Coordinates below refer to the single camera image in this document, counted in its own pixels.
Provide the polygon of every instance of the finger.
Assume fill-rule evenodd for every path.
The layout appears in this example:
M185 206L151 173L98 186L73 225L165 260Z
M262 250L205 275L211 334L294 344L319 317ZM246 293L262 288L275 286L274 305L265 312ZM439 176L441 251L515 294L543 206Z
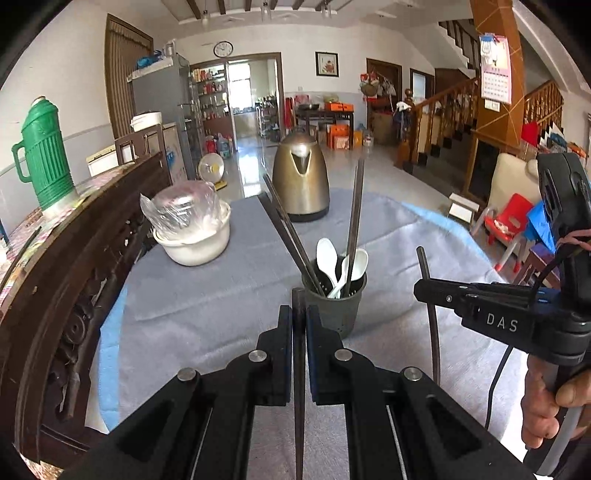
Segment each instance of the finger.
M560 387L556 403L561 407L581 407L591 403L591 370L585 370Z
M521 410L528 411L538 417L551 419L558 414L559 407L554 401L554 396L548 390L531 393L525 390L521 399Z
M581 418L579 419L579 424L577 425L577 427L582 428L582 429L588 429L590 426L591 426L591 405L587 405L583 409L583 414L581 415Z
M525 374L525 392L527 394L534 395L540 394L545 391L550 393L546 388L546 384L544 383L544 380L542 380L542 377L538 377L535 375L535 373L528 371ZM550 393L550 395L552 396L552 402L556 403L554 401L554 396L552 395L552 393Z
M538 377L542 378L542 374L544 373L546 368L547 368L547 364L542 359L540 359L536 356L533 356L533 355L528 355L527 370L533 376L535 376L536 378L538 378Z
M537 437L551 439L558 433L558 420L545 419L528 411L523 414L523 425Z
M523 426L521 428L521 440L523 440L523 443L525 443L530 448L539 448L540 445L542 445L542 440L544 439L534 435L525 426Z

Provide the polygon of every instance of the wall clock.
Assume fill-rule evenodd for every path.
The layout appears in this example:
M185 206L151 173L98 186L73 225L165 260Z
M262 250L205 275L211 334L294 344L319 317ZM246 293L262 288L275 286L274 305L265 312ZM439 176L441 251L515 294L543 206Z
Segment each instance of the wall clock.
M232 45L230 42L226 40L217 42L216 46L213 48L213 54L219 59L229 57L230 55L232 55L233 51L234 45Z

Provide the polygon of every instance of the red chair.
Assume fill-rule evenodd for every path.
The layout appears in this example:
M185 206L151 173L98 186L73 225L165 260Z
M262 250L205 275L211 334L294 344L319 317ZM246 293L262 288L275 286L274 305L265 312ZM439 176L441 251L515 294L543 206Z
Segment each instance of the red chair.
M472 236L474 236L484 223L489 231L488 243L490 245L494 243L495 238L508 244L507 250L501 260L495 265L497 272L501 271L517 245L523 242L523 231L527 226L527 213L533 207L534 205L528 199L518 193L514 193L505 209L499 215L494 216L494 210L487 207L478 219L472 231ZM519 261L518 255L513 271L517 273L520 268L521 262Z

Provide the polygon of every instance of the gray table cover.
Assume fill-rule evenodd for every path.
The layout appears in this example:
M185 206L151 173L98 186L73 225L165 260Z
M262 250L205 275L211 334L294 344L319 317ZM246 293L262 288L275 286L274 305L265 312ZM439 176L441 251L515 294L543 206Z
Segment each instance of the gray table cover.
M346 249L352 192L332 190L329 214L296 225L311 258L316 242L330 238ZM427 309L413 297L420 278L415 249L425 247L431 276L456 281L500 281L490 263L450 232L421 219L402 204L365 193L359 246L369 253L368 283L345 347L378 366L399 371L415 366L431 374ZM234 202L230 243L200 267L177 265L157 245L131 271L119 354L120 414L124 419L182 367L201 373L224 368L250 351L259 333L277 324L300 273L257 198ZM486 396L504 345L464 329L450 310L437 309L442 387L481 423ZM519 354L501 376L491 432L501 437L516 398ZM306 404L304 477L348 478L342 406ZM293 402L257 407L248 478L295 478Z

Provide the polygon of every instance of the staircase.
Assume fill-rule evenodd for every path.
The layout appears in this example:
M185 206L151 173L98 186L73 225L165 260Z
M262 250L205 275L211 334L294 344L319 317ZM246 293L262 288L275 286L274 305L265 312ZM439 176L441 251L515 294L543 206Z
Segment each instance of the staircase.
M480 72L480 39L474 20L448 20L439 22L439 25L447 30L447 35L456 43L456 47L462 49L463 55L468 59L468 69Z
M404 170L449 196L463 189L476 126L479 79L466 79L413 107Z
M472 129L478 120L479 77L418 103L411 110L410 155L405 171L445 196L465 194ZM564 100L555 81L549 80L525 96L523 122L535 121L540 133L561 127Z

